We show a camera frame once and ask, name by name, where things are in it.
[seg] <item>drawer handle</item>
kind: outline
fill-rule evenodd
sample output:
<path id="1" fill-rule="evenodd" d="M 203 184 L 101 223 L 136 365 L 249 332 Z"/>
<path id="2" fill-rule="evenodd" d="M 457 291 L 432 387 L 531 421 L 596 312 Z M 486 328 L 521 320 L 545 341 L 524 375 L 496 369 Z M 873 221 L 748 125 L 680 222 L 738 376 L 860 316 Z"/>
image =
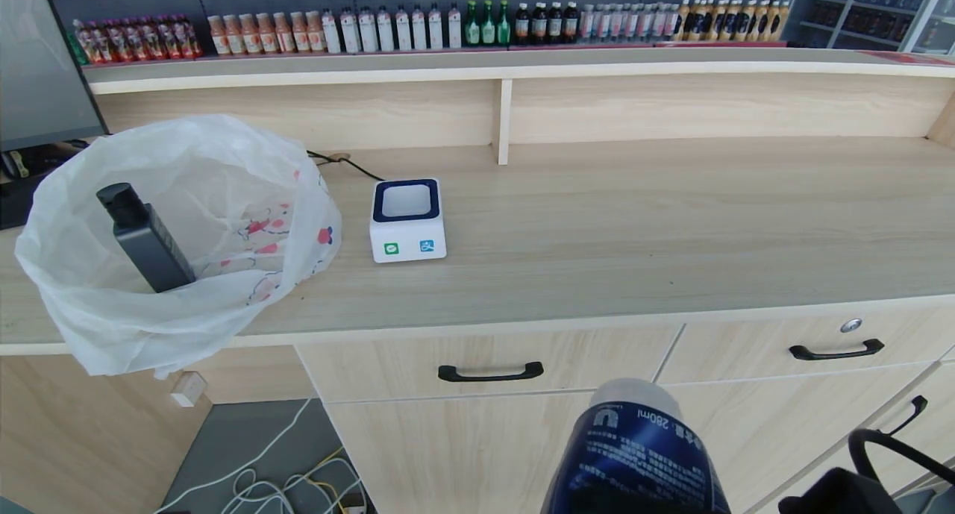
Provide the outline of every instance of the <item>drawer handle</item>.
<path id="1" fill-rule="evenodd" d="M 792 346 L 789 348 L 789 352 L 792 354 L 792 357 L 802 359 L 803 361 L 819 361 L 822 359 L 845 359 L 846 357 L 864 357 L 864 355 L 875 355 L 879 354 L 881 348 L 886 347 L 886 345 L 883 344 L 883 341 L 880 341 L 879 339 L 870 339 L 862 341 L 862 343 L 865 346 L 865 350 L 846 351 L 844 354 L 816 354 L 814 351 L 811 351 L 804 346 Z"/>
<path id="2" fill-rule="evenodd" d="M 904 423 L 901 423 L 900 425 L 898 425 L 892 432 L 883 432 L 883 433 L 885 433 L 887 436 L 893 436 L 895 435 L 895 433 L 897 433 L 901 429 L 908 426 L 908 423 L 915 420 L 917 416 L 921 415 L 921 412 L 925 411 L 925 408 L 928 408 L 928 398 L 925 398 L 922 395 L 918 395 L 916 396 L 916 398 L 912 398 L 912 405 L 915 406 L 915 412 L 912 413 L 912 415 L 908 416 L 908 419 L 905 419 Z"/>
<path id="3" fill-rule="evenodd" d="M 540 361 L 531 361 L 525 364 L 525 371 L 521 374 L 509 374 L 503 377 L 463 377 L 457 373 L 454 365 L 441 365 L 437 368 L 437 377 L 443 381 L 512 381 L 516 379 L 531 379 L 543 374 L 543 364 Z"/>

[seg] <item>black cable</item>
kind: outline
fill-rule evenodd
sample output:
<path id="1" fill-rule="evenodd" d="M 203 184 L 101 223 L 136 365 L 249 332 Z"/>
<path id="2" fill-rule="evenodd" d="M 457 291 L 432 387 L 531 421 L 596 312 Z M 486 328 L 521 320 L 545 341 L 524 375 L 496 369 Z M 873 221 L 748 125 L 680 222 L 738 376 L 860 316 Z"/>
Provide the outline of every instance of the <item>black cable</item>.
<path id="1" fill-rule="evenodd" d="M 886 433 L 864 428 L 849 433 L 849 456 L 852 457 L 852 463 L 855 464 L 856 471 L 859 471 L 859 474 L 863 477 L 868 477 L 868 479 L 877 481 L 877 483 L 880 482 L 879 476 L 876 474 L 876 469 L 872 467 L 872 463 L 869 462 L 869 456 L 865 453 L 866 443 L 876 443 L 901 456 L 907 457 L 908 460 L 918 463 L 919 466 L 937 474 L 942 479 L 947 480 L 952 486 L 955 486 L 955 471 L 948 469 L 948 467 L 943 466 L 941 463 L 935 462 L 935 460 L 932 460 L 930 457 L 925 456 L 907 444 L 900 442 L 900 440 L 891 438 L 886 435 Z"/>
<path id="2" fill-rule="evenodd" d="M 372 174 L 370 171 L 365 170 L 365 168 L 362 167 L 361 165 L 358 165 L 354 161 L 351 161 L 351 158 L 347 158 L 347 157 L 334 158 L 334 157 L 325 156 L 324 154 L 318 154 L 317 151 L 311 151 L 311 150 L 306 150 L 306 153 L 308 153 L 308 157 L 316 157 L 318 158 L 318 160 L 323 160 L 323 163 L 320 163 L 318 165 L 325 165 L 327 163 L 347 163 L 348 165 L 351 165 L 355 169 L 364 173 L 365 176 L 368 178 L 374 178 L 376 181 L 379 181 L 379 182 L 385 181 L 385 178 L 379 177 L 379 175 Z"/>

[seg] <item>trash bag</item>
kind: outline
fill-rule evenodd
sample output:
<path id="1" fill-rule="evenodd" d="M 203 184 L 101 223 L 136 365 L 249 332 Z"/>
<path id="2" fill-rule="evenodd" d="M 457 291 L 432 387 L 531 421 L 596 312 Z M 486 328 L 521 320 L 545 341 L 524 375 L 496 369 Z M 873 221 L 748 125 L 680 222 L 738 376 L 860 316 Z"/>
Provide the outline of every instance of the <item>trash bag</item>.
<path id="1" fill-rule="evenodd" d="M 194 283 L 150 289 L 96 198 L 116 182 L 153 205 Z M 163 377 L 215 354 L 328 267 L 341 222 L 301 143 L 191 116 L 100 137 L 44 178 L 15 253 L 89 374 Z"/>

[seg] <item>floor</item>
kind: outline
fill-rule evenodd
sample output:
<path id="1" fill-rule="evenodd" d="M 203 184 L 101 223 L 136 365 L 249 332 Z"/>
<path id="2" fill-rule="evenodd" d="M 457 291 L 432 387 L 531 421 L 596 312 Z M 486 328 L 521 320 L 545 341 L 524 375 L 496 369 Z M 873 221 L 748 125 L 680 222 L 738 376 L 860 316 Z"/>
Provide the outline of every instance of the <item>floor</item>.
<path id="1" fill-rule="evenodd" d="M 304 401 L 258 402 L 249 404 L 219 404 L 213 406 L 195 442 L 178 471 L 173 486 L 163 504 L 168 504 L 192 486 L 219 479 L 243 463 L 256 457 L 277 433 L 289 425 Z M 270 480 L 283 486 L 291 475 L 310 470 L 341 446 L 322 403 L 314 399 L 301 414 L 296 426 L 258 463 L 254 464 L 259 480 Z M 354 481 L 344 466 L 334 464 L 317 474 L 316 479 L 330 483 L 341 492 Z M 233 497 L 234 477 L 222 483 L 188 494 L 164 512 L 191 514 L 219 514 Z M 239 489 L 251 480 L 243 479 Z M 265 486 L 253 492 L 253 497 L 269 493 Z M 330 507 L 328 501 L 310 484 L 302 483 L 287 493 L 297 513 L 322 514 Z M 234 514 L 252 514 L 260 504 L 243 504 Z M 262 514 L 280 512 L 279 501 L 263 508 Z"/>

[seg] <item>black bottle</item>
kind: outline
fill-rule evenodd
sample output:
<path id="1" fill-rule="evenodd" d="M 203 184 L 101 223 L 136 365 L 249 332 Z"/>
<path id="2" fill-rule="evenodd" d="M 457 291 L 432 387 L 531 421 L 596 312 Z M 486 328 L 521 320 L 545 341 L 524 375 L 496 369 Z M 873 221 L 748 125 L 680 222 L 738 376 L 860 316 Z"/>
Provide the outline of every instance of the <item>black bottle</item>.
<path id="1" fill-rule="evenodd" d="M 169 235 L 152 204 L 143 204 L 127 182 L 96 192 L 110 218 L 113 236 L 154 291 L 164 292 L 195 280 L 192 266 Z"/>

